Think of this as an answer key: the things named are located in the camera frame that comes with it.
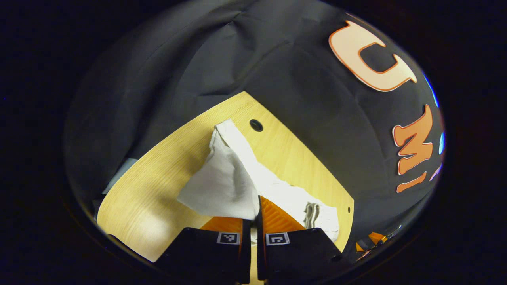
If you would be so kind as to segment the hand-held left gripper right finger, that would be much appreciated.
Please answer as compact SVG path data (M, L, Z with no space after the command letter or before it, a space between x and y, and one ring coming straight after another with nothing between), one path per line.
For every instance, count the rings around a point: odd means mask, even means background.
M326 281L349 263L321 228L305 229L288 213L259 196L257 277L261 281Z

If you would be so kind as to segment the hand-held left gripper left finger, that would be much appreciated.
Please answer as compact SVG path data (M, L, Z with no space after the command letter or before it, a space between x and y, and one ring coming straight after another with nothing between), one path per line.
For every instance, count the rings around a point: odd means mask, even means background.
M250 283L251 222L213 217L201 228L184 228L158 258L157 267L196 285Z

